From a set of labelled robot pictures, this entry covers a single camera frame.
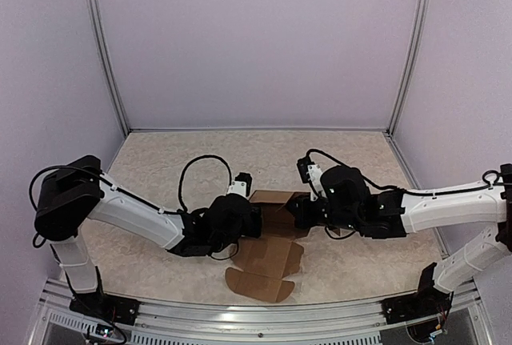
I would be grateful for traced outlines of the brown cardboard box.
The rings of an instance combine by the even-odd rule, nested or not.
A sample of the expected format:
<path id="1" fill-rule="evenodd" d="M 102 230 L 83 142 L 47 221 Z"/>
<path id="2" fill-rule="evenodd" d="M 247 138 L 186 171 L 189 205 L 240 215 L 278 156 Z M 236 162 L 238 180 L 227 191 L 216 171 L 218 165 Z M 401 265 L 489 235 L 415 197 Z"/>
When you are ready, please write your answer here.
<path id="1" fill-rule="evenodd" d="M 304 247 L 298 243 L 309 233 L 297 227 L 295 217 L 307 205 L 306 192 L 256 190 L 250 203 L 262 212 L 262 235 L 244 238 L 234 252 L 233 265 L 225 271 L 226 285 L 237 295 L 265 303 L 281 303 L 290 297 L 299 273 Z"/>

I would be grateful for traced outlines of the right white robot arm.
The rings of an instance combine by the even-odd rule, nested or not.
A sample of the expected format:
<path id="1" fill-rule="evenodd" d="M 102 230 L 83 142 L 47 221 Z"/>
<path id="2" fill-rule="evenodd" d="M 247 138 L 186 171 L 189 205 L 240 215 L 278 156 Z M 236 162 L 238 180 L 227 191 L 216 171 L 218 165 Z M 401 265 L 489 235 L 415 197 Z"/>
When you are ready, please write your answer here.
<path id="1" fill-rule="evenodd" d="M 397 239 L 419 231 L 462 223 L 487 228 L 440 263 L 422 272 L 422 283 L 409 299 L 410 310 L 425 316 L 461 283 L 511 253 L 511 166 L 489 170 L 482 179 L 432 191 L 396 186 L 370 192 L 370 181 L 356 167 L 300 164 L 309 195 L 293 197 L 286 209 L 298 229 L 343 229 L 370 239 Z"/>

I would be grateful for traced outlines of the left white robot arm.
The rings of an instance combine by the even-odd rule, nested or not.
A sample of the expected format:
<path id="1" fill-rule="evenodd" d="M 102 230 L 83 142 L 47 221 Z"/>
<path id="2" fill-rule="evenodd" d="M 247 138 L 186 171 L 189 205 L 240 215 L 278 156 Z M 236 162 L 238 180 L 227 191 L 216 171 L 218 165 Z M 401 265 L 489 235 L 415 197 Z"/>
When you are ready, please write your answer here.
<path id="1" fill-rule="evenodd" d="M 81 236 L 84 221 L 118 227 L 179 257 L 211 257 L 242 238 L 262 234 L 262 212 L 249 200 L 251 175 L 241 172 L 229 180 L 226 193 L 208 207 L 170 211 L 119 186 L 93 155 L 48 166 L 34 175 L 28 190 L 35 237 L 50 244 L 81 304 L 102 317 L 112 300 L 101 291 L 99 270 Z"/>

